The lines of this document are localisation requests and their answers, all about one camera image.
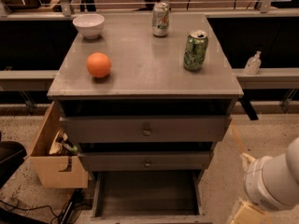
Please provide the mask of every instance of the cabinet top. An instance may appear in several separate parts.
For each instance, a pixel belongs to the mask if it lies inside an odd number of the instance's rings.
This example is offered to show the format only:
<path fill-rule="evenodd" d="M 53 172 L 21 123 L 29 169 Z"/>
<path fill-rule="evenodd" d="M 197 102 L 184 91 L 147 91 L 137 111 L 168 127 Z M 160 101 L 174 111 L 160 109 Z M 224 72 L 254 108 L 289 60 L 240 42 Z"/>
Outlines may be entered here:
<path fill-rule="evenodd" d="M 151 12 L 105 13 L 102 35 L 88 40 L 78 34 L 52 82 L 51 99 L 125 97 L 238 97 L 243 94 L 231 65 L 206 16 L 170 12 L 168 35 L 151 31 Z M 187 36 L 204 30 L 208 46 L 203 67 L 183 67 Z M 94 79 L 86 68 L 88 56 L 105 53 L 110 75 Z"/>

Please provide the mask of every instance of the plastic bottle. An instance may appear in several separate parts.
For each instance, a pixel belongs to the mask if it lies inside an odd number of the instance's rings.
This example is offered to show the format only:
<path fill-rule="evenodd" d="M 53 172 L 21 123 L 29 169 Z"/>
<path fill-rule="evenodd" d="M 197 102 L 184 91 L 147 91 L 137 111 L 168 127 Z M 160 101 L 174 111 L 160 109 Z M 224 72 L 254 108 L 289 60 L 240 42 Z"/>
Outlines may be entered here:
<path fill-rule="evenodd" d="M 260 59 L 261 52 L 256 51 L 256 54 L 249 58 L 245 65 L 245 72 L 250 75 L 255 75 L 258 73 L 259 68 L 261 66 L 261 59 Z"/>

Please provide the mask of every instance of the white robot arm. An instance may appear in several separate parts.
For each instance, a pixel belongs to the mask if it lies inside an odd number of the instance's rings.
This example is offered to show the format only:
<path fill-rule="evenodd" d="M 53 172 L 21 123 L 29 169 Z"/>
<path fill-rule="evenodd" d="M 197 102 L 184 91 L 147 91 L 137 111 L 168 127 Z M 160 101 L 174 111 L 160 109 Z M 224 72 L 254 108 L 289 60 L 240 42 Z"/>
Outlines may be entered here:
<path fill-rule="evenodd" d="M 245 192 L 252 203 L 268 212 L 299 204 L 299 138 L 285 154 L 252 162 L 245 175 Z"/>

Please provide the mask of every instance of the orange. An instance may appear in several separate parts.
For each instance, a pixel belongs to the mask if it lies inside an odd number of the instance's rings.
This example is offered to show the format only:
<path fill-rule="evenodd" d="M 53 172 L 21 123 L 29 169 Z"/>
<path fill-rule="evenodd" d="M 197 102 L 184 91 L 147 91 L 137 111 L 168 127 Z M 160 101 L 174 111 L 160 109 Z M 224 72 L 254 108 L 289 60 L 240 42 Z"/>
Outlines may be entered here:
<path fill-rule="evenodd" d="M 106 77 L 111 70 L 111 60 L 106 54 L 95 52 L 87 58 L 86 67 L 92 77 Z"/>

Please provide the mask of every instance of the soda can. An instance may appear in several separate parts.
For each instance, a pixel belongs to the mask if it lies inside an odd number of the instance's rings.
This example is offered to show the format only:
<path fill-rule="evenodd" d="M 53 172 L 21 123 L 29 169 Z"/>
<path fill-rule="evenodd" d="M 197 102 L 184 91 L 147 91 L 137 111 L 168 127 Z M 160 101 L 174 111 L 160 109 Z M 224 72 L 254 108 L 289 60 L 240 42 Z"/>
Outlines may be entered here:
<path fill-rule="evenodd" d="M 190 32 L 184 55 L 184 67 L 190 71 L 196 71 L 203 66 L 206 57 L 208 38 L 205 31 Z"/>
<path fill-rule="evenodd" d="M 152 10 L 152 32 L 157 36 L 166 36 L 169 26 L 169 6 L 167 3 L 156 3 Z"/>

